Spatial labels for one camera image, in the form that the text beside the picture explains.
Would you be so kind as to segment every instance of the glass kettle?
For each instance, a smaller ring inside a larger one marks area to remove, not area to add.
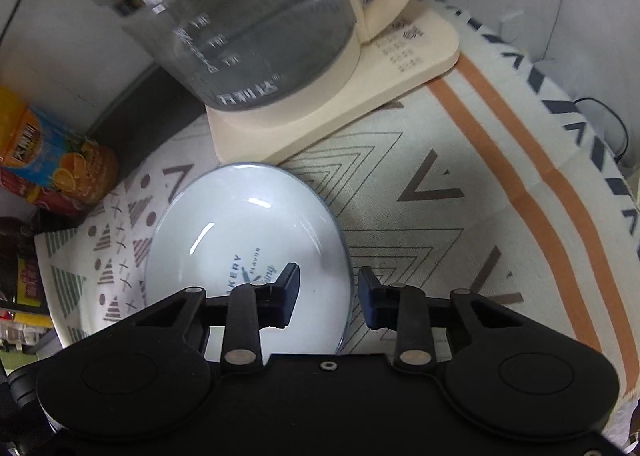
[[[339,90],[360,46],[409,0],[94,1],[116,10],[126,32],[207,106],[238,112],[290,97],[355,46],[355,61],[332,77]]]

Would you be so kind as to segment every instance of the orange fruit image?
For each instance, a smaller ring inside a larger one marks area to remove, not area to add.
[[[68,169],[57,168],[51,175],[51,180],[62,192],[73,192],[76,189],[76,180]]]
[[[68,152],[60,158],[60,167],[73,173],[74,178],[81,178],[86,170],[86,160],[79,152]]]

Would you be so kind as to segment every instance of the orange stripe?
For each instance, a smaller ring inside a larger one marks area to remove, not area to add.
[[[520,144],[520,147],[535,165],[543,181],[556,194],[574,223],[578,234],[580,234],[620,346],[622,362],[625,367],[626,392],[631,391],[636,386],[640,376],[638,349],[636,348],[631,324],[629,324],[629,319],[626,315],[625,305],[618,292],[598,229],[589,211],[580,200],[571,183],[556,169],[556,166],[529,129],[526,128],[494,87],[482,76],[480,70],[465,56],[460,57],[458,68],[494,115],[507,128],[517,143]]]
[[[569,322],[574,328],[577,339],[599,350],[600,341],[591,323],[582,294],[580,294],[569,256],[545,213],[529,194],[513,165],[449,85],[442,78],[439,78],[431,81],[427,86],[449,113],[460,131],[475,147],[487,167],[494,173],[511,205],[529,227],[549,264],[551,273],[554,275],[560,298],[564,303]]]

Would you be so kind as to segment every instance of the orange juice label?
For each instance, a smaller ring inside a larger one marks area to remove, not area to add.
[[[18,176],[81,202],[97,202],[105,192],[104,149],[33,108],[25,110],[3,163]]]

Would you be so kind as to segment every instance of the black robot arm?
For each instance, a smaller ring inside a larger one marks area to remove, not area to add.
[[[299,285],[290,263],[229,296],[187,288],[12,373],[0,436],[36,456],[621,454],[598,433],[618,397],[608,360],[468,290],[429,298],[363,268],[367,326],[396,331],[390,359],[264,365],[259,330],[288,325]],[[203,356],[214,325],[225,326],[220,363]],[[451,360],[436,360],[433,327],[446,328]]]

